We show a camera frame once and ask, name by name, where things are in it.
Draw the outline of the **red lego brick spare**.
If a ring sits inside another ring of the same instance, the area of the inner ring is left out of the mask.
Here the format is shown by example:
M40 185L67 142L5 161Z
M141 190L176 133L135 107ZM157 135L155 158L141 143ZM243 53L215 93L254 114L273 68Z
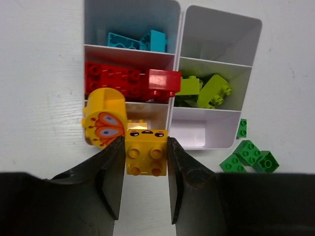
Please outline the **red lego brick spare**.
M181 90L179 71L149 69L140 76L140 101L166 102Z

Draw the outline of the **red lego brick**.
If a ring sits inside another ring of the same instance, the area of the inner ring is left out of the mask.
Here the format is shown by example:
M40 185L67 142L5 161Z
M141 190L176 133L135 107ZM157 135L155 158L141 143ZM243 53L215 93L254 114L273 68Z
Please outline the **red lego brick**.
M104 63L85 63L85 96L99 88L121 92L127 101L140 101L140 71Z

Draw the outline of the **teal rounded lego brick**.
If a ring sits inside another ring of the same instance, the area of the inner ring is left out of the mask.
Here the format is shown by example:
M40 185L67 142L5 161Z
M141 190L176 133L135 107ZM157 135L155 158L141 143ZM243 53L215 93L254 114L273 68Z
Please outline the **teal rounded lego brick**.
M125 49L139 50L140 45L138 40L134 40L128 37L124 37L115 33L108 33L107 36L107 46Z

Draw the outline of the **green L-shaped lego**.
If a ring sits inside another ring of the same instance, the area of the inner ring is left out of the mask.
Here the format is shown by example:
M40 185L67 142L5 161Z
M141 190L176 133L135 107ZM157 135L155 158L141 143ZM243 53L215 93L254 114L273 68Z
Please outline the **green L-shaped lego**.
M243 140L233 151L241 163L245 166L253 166L260 157L261 151L250 140Z

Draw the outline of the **olive green lego brick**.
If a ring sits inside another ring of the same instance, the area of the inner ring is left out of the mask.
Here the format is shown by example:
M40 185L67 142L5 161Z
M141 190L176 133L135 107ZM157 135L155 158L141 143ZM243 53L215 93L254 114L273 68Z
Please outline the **olive green lego brick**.
M199 95L202 86L203 81L196 76L181 78L181 90L176 93L176 96Z

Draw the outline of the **yellow flower lego brick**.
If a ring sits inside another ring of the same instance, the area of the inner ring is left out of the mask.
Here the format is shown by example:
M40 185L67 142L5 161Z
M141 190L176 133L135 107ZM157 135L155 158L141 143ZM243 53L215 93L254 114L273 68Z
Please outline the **yellow flower lego brick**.
M83 109L82 126L93 146L107 147L124 136L127 124L124 95L113 88L98 88L90 93Z

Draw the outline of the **lime green small lego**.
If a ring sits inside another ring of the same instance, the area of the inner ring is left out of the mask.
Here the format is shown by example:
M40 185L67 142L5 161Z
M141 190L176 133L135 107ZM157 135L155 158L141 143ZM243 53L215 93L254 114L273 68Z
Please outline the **lime green small lego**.
M175 96L175 107L191 107L197 108L198 95L180 95Z

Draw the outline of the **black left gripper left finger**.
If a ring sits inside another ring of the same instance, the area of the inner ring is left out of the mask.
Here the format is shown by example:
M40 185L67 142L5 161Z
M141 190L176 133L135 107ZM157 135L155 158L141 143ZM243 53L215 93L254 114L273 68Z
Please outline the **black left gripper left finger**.
M119 218L125 140L52 179L23 172L0 175L3 236L111 236Z

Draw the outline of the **light blue lego brick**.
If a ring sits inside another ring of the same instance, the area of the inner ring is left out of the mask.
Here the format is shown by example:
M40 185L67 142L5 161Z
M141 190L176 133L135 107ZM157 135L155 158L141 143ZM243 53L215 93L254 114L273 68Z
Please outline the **light blue lego brick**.
M166 52L166 34L156 30L150 30L139 40L139 49L152 52Z

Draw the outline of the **lime green sloped lego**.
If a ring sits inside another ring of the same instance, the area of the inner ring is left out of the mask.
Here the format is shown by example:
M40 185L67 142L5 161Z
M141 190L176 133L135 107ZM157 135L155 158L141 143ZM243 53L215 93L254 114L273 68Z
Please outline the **lime green sloped lego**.
M201 109L215 109L232 92L230 84L219 74L214 74L202 87L197 105Z

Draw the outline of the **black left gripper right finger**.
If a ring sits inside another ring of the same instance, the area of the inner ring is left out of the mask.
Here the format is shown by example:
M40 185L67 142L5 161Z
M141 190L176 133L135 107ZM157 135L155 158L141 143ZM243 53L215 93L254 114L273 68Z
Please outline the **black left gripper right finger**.
M169 138L172 224L179 236L312 236L311 174L215 173Z

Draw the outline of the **green square lego brick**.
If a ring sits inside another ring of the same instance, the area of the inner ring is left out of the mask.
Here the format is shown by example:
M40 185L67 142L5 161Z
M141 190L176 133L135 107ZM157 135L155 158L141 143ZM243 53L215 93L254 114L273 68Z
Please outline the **green square lego brick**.
M240 119L237 136L236 138L246 138L247 137L247 120L242 118Z

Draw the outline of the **orange small lego brick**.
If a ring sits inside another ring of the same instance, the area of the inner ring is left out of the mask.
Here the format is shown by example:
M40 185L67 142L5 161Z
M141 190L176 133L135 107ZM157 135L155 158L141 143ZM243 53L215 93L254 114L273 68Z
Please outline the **orange small lego brick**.
M126 173L166 176L168 131L129 129L125 136Z

